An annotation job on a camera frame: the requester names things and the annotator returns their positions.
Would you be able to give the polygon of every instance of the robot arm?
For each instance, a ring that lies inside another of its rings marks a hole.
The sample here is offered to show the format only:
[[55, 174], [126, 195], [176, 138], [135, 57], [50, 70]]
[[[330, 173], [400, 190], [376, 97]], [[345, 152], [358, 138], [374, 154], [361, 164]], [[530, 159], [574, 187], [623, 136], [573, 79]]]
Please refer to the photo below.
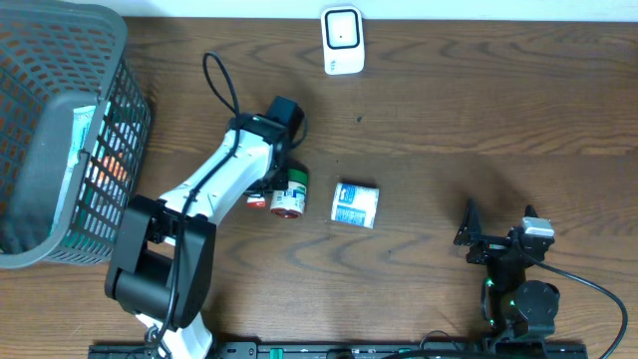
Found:
[[161, 327], [170, 300], [173, 259], [150, 250], [148, 241], [175, 244], [180, 212], [191, 189], [227, 156], [239, 131], [234, 156], [201, 187], [186, 214], [176, 303], [163, 338], [173, 357], [207, 354], [212, 335], [199, 310], [210, 286], [216, 226], [247, 190], [287, 189], [287, 154], [303, 117], [297, 104], [277, 97], [266, 116], [231, 120], [219, 149], [190, 178], [158, 200], [138, 195], [127, 206], [106, 293], [147, 327]]
[[482, 314], [495, 334], [484, 340], [487, 351], [496, 353], [497, 345], [522, 353], [530, 353], [534, 345], [545, 348], [544, 338], [555, 330], [560, 293], [552, 284], [527, 280], [525, 270], [534, 265], [528, 256], [541, 262], [552, 244], [554, 230], [549, 219], [539, 218], [531, 205], [520, 225], [500, 237], [482, 233], [477, 205], [473, 200], [468, 203], [455, 245], [470, 247], [468, 263], [487, 267]]

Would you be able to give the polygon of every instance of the small container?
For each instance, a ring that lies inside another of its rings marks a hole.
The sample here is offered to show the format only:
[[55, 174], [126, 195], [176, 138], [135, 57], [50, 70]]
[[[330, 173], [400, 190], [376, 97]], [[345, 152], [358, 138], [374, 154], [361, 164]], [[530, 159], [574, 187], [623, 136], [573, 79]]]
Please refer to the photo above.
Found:
[[299, 218], [306, 207], [308, 174], [300, 170], [288, 170], [288, 190], [276, 190], [272, 194], [270, 212], [284, 218]]
[[250, 196], [246, 203], [250, 208], [266, 208], [266, 198], [260, 194]]
[[378, 188], [337, 183], [330, 219], [372, 228], [378, 201]]

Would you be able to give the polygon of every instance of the plastic basket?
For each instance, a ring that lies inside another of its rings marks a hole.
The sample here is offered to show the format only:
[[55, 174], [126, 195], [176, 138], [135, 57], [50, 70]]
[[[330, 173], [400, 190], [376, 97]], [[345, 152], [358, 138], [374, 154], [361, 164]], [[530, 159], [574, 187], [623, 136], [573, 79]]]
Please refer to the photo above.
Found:
[[0, 0], [0, 267], [109, 259], [151, 125], [126, 42], [108, 8]]

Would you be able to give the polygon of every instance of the blue and white box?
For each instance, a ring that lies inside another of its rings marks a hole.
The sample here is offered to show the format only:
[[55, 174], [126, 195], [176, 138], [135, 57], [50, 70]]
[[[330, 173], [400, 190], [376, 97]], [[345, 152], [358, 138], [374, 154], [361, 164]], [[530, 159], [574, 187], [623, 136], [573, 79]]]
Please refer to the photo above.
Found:
[[372, 228], [378, 201], [377, 188], [337, 183], [330, 219]]

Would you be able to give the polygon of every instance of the cable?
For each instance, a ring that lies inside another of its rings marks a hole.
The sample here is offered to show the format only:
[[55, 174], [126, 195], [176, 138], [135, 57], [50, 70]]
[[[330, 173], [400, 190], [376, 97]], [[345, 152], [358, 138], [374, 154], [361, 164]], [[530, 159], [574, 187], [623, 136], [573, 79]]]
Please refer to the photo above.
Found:
[[620, 324], [620, 330], [618, 331], [618, 334], [616, 335], [616, 338], [614, 339], [614, 341], [611, 343], [611, 345], [609, 346], [609, 348], [607, 348], [607, 350], [602, 354], [602, 356], [600, 357], [600, 359], [607, 359], [611, 353], [614, 352], [614, 350], [616, 350], [616, 348], [618, 347], [618, 344], [620, 344], [620, 341], [622, 340], [622, 338], [625, 336], [625, 332], [627, 331], [627, 324], [629, 323], [629, 314], [627, 314], [627, 308], [625, 308], [625, 304], [622, 302], [622, 300], [620, 300], [620, 298], [618, 298], [614, 293], [610, 292], [609, 290], [601, 287], [600, 285], [589, 281], [587, 279], [581, 278], [575, 274], [572, 274], [568, 271], [565, 270], [561, 270], [558, 268], [554, 268], [551, 265], [547, 265], [545, 263], [542, 263], [538, 260], [536, 260], [535, 258], [533, 258], [531, 255], [527, 254], [527, 252], [525, 252], [525, 249], [522, 245], [522, 243], [520, 242], [520, 240], [518, 241], [518, 246], [520, 247], [520, 251], [522, 253], [522, 256], [525, 257], [525, 259], [529, 260], [530, 262], [536, 264], [537, 266], [549, 270], [550, 272], [554, 272], [556, 274], [560, 274], [564, 277], [567, 277], [569, 279], [575, 280], [581, 284], [584, 284], [588, 287], [594, 288], [596, 290], [598, 290], [599, 292], [605, 294], [606, 296], [608, 296], [611, 300], [613, 300], [614, 302], [616, 302], [616, 304], [618, 304], [618, 307], [620, 308], [620, 312], [622, 313], [622, 323]]
[[308, 117], [304, 116], [303, 117], [303, 134], [301, 135], [301, 139], [299, 139], [299, 141], [290, 145], [290, 150], [294, 150], [298, 148], [299, 145], [301, 145], [303, 141], [306, 140], [307, 136], [308, 136]]
[[452, 339], [452, 337], [450, 336], [450, 334], [446, 333], [446, 332], [445, 332], [445, 331], [443, 331], [443, 330], [433, 330], [433, 331], [431, 331], [430, 333], [426, 334], [426, 336], [425, 336], [425, 337], [423, 337], [423, 340], [422, 340], [422, 341], [421, 341], [421, 343], [419, 344], [419, 349], [425, 349], [425, 345], [428, 343], [428, 339], [432, 336], [432, 334], [437, 334], [437, 333], [440, 333], [440, 334], [443, 334], [443, 335], [447, 336], [447, 337], [448, 337], [448, 339], [450, 339], [450, 342], [452, 343], [452, 345], [454, 345], [454, 346], [455, 346], [455, 348], [456, 348], [458, 351], [462, 351], [462, 350], [461, 350], [461, 347], [459, 347], [459, 345], [457, 344], [457, 342], [455, 342], [455, 341], [454, 341], [454, 339]]
[[[230, 104], [228, 104], [228, 102], [217, 92], [217, 90], [215, 89], [214, 85], [212, 84], [212, 81], [210, 80], [210, 76], [208, 75], [208, 67], [207, 67], [207, 59], [209, 57], [211, 57], [211, 58], [213, 58], [215, 60], [215, 62], [219, 66], [219, 70], [221, 70], [221, 73], [223, 74], [223, 77], [226, 79], [226, 84], [228, 85], [228, 91], [230, 92], [230, 96], [232, 98], [233, 106], [230, 106]], [[150, 341], [151, 344], [154, 344], [154, 345], [157, 345], [157, 346], [161, 346], [161, 349], [166, 353], [166, 358], [170, 358], [171, 355], [167, 351], [167, 348], [165, 348], [165, 346], [163, 346], [162, 340], [163, 340], [163, 336], [165, 335], [166, 331], [168, 330], [168, 327], [170, 326], [170, 321], [172, 320], [172, 316], [173, 316], [174, 311], [175, 311], [175, 305], [176, 305], [177, 299], [178, 299], [177, 285], [179, 283], [179, 259], [180, 259], [180, 256], [181, 256], [181, 244], [182, 244], [183, 238], [184, 238], [184, 232], [185, 232], [185, 227], [186, 227], [186, 215], [188, 214], [188, 209], [190, 208], [190, 205], [196, 199], [197, 194], [199, 193], [201, 188], [208, 182], [208, 180], [210, 180], [210, 178], [212, 178], [212, 176], [225, 163], [227, 163], [228, 160], [230, 160], [233, 156], [235, 156], [235, 153], [237, 152], [237, 148], [239, 147], [239, 140], [240, 140], [241, 123], [239, 122], [240, 121], [239, 101], [237, 100], [237, 94], [235, 93], [235, 88], [232, 85], [232, 80], [230, 79], [230, 75], [228, 74], [228, 71], [226, 70], [226, 68], [221, 63], [221, 60], [219, 59], [219, 56], [216, 53], [214, 53], [214, 52], [207, 52], [207, 53], [205, 53], [203, 55], [202, 67], [203, 67], [204, 76], [206, 78], [206, 81], [207, 81], [208, 85], [210, 86], [210, 89], [215, 93], [215, 95], [219, 98], [219, 100], [223, 104], [225, 104], [234, 113], [235, 118], [237, 120], [237, 126], [235, 128], [234, 142], [232, 144], [232, 147], [230, 148], [230, 151], [228, 152], [228, 154], [226, 154], [226, 156], [224, 156], [223, 159], [221, 159], [221, 161], [219, 161], [217, 163], [217, 165], [215, 165], [195, 185], [195, 187], [193, 187], [190, 190], [190, 192], [188, 193], [188, 197], [186, 198], [186, 201], [183, 204], [183, 208], [181, 209], [181, 213], [179, 214], [178, 232], [177, 232], [177, 236], [175, 238], [175, 244], [174, 244], [174, 249], [173, 249], [172, 286], [170, 288], [170, 297], [169, 297], [169, 300], [168, 300], [168, 310], [166, 311], [166, 317], [164, 318], [163, 323], [161, 324], [161, 328], [159, 329], [159, 331], [157, 333], [153, 333], [153, 327], [149, 328], [149, 330], [147, 331], [147, 334], [148, 334], [147, 335], [148, 336], [147, 341], [148, 342]]]
[[[228, 84], [228, 91], [230, 91], [230, 96], [232, 97], [232, 106], [230, 106], [230, 104], [228, 104], [228, 102], [217, 92], [217, 89], [215, 89], [215, 86], [212, 84], [212, 81], [210, 80], [210, 75], [208, 75], [208, 63], [207, 63], [207, 60], [209, 57], [215, 60], [215, 62], [217, 63], [217, 66], [219, 66], [219, 70], [221, 70], [221, 73], [223, 74], [223, 77], [226, 79], [226, 84]], [[225, 104], [237, 117], [239, 117], [239, 102], [237, 101], [235, 88], [234, 86], [232, 86], [232, 81], [230, 81], [230, 75], [228, 75], [226, 68], [221, 63], [219, 56], [212, 51], [205, 53], [203, 55], [203, 59], [201, 60], [201, 66], [203, 67], [203, 75], [206, 78], [206, 81], [208, 85], [210, 86], [210, 89], [215, 93], [217, 98], [223, 104]]]
[[509, 355], [497, 355], [473, 351], [459, 351], [459, 350], [435, 350], [435, 349], [421, 349], [404, 353], [391, 354], [383, 359], [408, 359], [417, 357], [446, 357], [446, 358], [464, 358], [464, 359], [521, 359], [520, 356], [512, 357]]
[[[506, 330], [501, 331], [498, 335], [496, 335], [495, 338], [493, 338], [493, 340], [491, 341], [491, 344], [489, 344], [489, 351], [490, 352], [495, 352], [496, 351], [496, 345], [498, 345], [498, 343], [500, 343], [500, 341], [507, 337], [509, 335], [509, 333]], [[545, 354], [545, 358], [547, 358], [548, 356], [546, 355], [546, 350], [545, 350], [545, 346], [543, 345], [542, 348], [543, 353]]]

